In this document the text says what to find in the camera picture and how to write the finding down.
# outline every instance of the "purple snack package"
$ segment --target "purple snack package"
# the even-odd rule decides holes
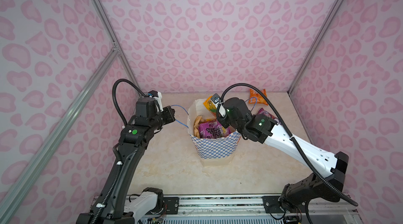
[[[220,138],[231,134],[229,128],[224,128],[217,120],[211,120],[199,124],[199,132],[201,138]]]
[[[267,117],[270,117],[271,119],[273,119],[274,121],[276,121],[279,125],[281,125],[279,119],[275,116],[273,116],[272,114],[270,114],[268,111],[265,111],[263,108],[260,108],[260,110],[258,111],[257,115],[259,114],[263,114]]]

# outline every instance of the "pink wall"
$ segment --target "pink wall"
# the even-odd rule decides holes
[[[111,49],[89,0],[0,0],[0,199]]]
[[[115,157],[112,146],[123,122],[112,102],[112,85],[126,78],[120,60],[107,75],[79,115],[48,166],[43,170],[11,223],[75,223],[99,195]],[[116,97],[127,119],[137,95],[127,83],[119,84]]]
[[[369,224],[403,218],[403,0],[347,0],[292,96],[315,143],[350,156]]]
[[[334,0],[102,1],[141,88],[183,92],[288,90]]]

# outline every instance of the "beige table surface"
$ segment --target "beige table surface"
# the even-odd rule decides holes
[[[211,93],[163,94],[162,104],[181,105],[188,109],[194,100]],[[291,132],[308,140],[287,93],[268,93]],[[247,100],[248,93],[227,93],[225,99]],[[253,114],[264,107],[256,104]],[[186,124],[187,114],[180,107],[175,118]],[[150,141],[135,171],[128,193],[141,193],[146,187],[162,189],[164,194],[242,194],[281,193],[287,183],[308,177],[311,171],[287,154],[250,140],[239,141],[231,164],[205,168],[196,152],[187,128],[178,122],[164,126]]]

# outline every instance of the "metal vent grille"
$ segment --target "metal vent grille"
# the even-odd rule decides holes
[[[162,224],[283,224],[267,216],[245,217],[167,217]]]

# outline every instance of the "blue and white checkered pattern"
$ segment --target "blue and white checkered pattern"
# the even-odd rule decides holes
[[[241,134],[238,131],[235,131],[227,137],[216,139],[197,138],[193,135],[190,135],[190,137],[192,138],[201,158],[225,158],[235,151]]]

